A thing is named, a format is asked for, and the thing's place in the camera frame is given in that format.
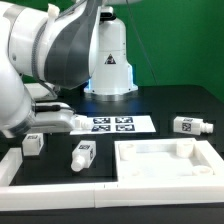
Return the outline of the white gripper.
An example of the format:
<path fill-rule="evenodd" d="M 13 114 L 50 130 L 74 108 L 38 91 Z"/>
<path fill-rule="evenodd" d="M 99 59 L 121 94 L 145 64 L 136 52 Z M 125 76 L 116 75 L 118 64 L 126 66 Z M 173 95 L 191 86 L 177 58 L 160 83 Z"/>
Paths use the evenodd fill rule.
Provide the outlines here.
<path fill-rule="evenodd" d="M 37 103 L 34 111 L 34 124 L 28 133 L 70 132 L 75 128 L 73 118 L 76 111 L 65 103 Z"/>

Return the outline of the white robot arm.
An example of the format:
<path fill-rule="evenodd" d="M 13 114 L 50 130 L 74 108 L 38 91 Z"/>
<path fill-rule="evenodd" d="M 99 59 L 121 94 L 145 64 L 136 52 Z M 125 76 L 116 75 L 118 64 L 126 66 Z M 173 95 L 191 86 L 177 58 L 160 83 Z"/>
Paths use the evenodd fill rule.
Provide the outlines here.
<path fill-rule="evenodd" d="M 122 0 L 76 0 L 46 12 L 0 1 L 0 136 L 70 132 L 75 111 L 64 103 L 39 103 L 21 76 L 44 88 L 74 89 L 117 100 L 135 92 L 126 59 L 126 33 L 112 6 Z"/>

